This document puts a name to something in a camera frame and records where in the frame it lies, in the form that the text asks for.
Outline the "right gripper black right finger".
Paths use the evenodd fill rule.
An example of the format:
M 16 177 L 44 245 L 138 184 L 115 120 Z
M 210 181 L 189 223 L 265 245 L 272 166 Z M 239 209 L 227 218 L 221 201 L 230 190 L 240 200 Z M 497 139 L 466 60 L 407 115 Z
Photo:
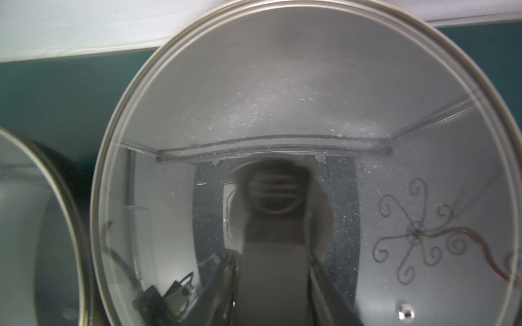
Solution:
M 363 325 L 356 309 L 336 290 L 314 253 L 309 261 L 309 306 L 312 325 Z

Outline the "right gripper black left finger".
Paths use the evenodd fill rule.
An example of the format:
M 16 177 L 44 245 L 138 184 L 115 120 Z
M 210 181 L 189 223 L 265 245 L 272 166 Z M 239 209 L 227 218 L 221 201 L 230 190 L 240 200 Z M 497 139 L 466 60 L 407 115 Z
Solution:
M 236 259 L 227 254 L 191 305 L 183 325 L 231 325 L 235 302 Z

